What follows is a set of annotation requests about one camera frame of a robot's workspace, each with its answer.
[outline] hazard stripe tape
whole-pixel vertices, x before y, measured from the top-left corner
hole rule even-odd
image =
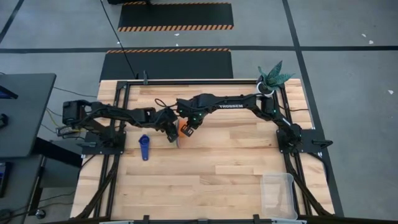
[[[176,26],[139,26],[119,27],[119,32],[144,32],[144,31],[177,31],[177,30],[231,30],[233,25],[176,25]]]
[[[227,52],[229,49],[140,49],[124,50],[124,53],[155,53],[155,52]],[[107,54],[123,53],[123,50],[109,50]]]
[[[146,4],[144,1],[139,2],[126,2],[123,6],[127,5],[138,5],[138,4]],[[152,3],[152,5],[178,5],[178,4],[230,4],[230,2],[184,2],[184,3]]]

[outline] artificial plant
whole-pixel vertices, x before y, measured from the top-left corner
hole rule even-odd
[[[294,74],[286,74],[282,73],[280,74],[280,70],[282,68],[282,61],[280,61],[275,67],[269,72],[269,74],[266,74],[262,72],[261,67],[258,66],[259,72],[262,76],[261,83],[264,88],[267,88],[268,90],[277,90],[279,85],[285,83],[288,79],[290,79]]]

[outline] black mat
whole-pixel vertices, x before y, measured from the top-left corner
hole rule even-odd
[[[126,50],[139,78],[148,79],[233,78],[229,49],[146,49]],[[122,50],[105,56],[100,80],[133,80]]]
[[[121,32],[169,30],[225,30],[233,28],[230,3],[129,2],[122,7]]]

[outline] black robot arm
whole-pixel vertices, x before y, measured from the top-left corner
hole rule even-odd
[[[177,99],[177,113],[182,118],[188,118],[187,124],[181,128],[182,133],[191,136],[203,122],[205,116],[218,109],[249,109],[258,118],[265,121],[273,121],[285,132],[286,142],[292,147],[301,142],[301,127],[290,124],[287,118],[280,113],[279,107],[272,98],[250,94],[240,96],[215,96],[213,94],[201,94],[192,99]]]
[[[177,138],[177,128],[173,124],[177,116],[173,110],[166,107],[160,111],[155,108],[138,108],[126,110],[115,106],[104,105],[100,102],[85,100],[67,101],[63,103],[62,123],[74,128],[84,128],[100,136],[104,141],[114,139],[114,129],[109,129],[95,118],[110,118],[125,121],[139,128],[154,128],[156,131],[166,132],[167,139],[172,142]]]

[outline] gray floor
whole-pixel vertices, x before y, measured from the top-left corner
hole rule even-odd
[[[301,46],[398,45],[395,0],[288,1]],[[228,2],[233,6],[233,30],[119,36],[125,47],[293,46],[282,1]],[[16,4],[17,0],[0,1],[0,30]],[[121,6],[105,6],[117,25]],[[26,0],[0,43],[0,49],[77,47],[118,47],[98,0]],[[283,72],[301,77],[295,52],[235,50],[231,56],[235,78],[257,77],[258,65],[268,70],[280,60]],[[398,220],[398,51],[304,52],[303,56],[325,135],[334,141],[329,152],[345,215]],[[52,72],[57,74],[55,86],[96,95],[103,60],[104,53],[0,54],[0,72]],[[49,108],[61,113],[62,102],[80,98],[54,90]],[[55,128],[48,115],[43,124]],[[57,139],[46,129],[39,135]],[[71,191],[51,189],[46,196]],[[68,206],[50,207],[43,222],[65,220],[69,212]]]

